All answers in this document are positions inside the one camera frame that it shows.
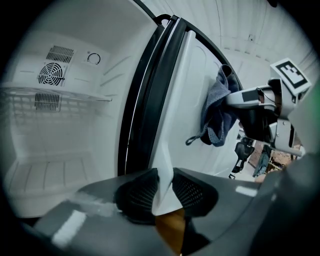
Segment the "refrigerator floor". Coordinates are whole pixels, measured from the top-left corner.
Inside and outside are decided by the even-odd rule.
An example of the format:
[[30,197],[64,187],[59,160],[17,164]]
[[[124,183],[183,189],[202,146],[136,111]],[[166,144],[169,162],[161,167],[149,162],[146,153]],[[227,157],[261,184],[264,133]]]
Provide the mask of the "refrigerator floor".
[[38,217],[83,186],[99,181],[89,152],[17,159],[4,187],[17,216]]

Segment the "gray towel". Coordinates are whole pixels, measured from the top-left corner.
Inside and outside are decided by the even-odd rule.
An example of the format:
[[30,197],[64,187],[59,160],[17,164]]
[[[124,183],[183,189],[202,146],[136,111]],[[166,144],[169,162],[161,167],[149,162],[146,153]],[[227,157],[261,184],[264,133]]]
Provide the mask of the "gray towel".
[[229,130],[235,124],[237,116],[232,109],[224,105],[224,98],[239,91],[239,85],[230,66],[222,65],[216,76],[216,82],[209,89],[201,112],[201,132],[189,138],[188,146],[194,140],[201,138],[207,145],[221,147],[225,144]]

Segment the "open refrigerator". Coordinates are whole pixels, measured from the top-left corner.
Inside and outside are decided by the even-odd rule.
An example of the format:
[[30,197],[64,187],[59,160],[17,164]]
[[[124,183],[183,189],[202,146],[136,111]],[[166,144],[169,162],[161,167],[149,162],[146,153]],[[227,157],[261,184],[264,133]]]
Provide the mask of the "open refrigerator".
[[222,147],[185,144],[222,64],[196,27],[139,0],[55,1],[0,86],[1,177],[16,215],[42,216],[88,184],[149,168],[165,187],[173,167],[227,178],[237,123]]

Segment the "circular fan vent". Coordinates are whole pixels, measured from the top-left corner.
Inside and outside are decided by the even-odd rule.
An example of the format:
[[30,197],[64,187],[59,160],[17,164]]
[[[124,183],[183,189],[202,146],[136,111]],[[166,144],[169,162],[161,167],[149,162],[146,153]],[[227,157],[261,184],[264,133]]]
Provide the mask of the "circular fan vent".
[[63,78],[63,70],[58,63],[49,63],[43,67],[39,74],[39,84],[57,86]]

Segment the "circular knob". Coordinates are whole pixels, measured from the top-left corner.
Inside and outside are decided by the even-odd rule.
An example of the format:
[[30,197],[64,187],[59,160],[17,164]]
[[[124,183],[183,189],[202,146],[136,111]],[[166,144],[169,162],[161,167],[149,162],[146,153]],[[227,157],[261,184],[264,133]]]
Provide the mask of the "circular knob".
[[87,58],[88,62],[96,65],[99,64],[100,60],[101,60],[100,55],[97,53],[91,53]]

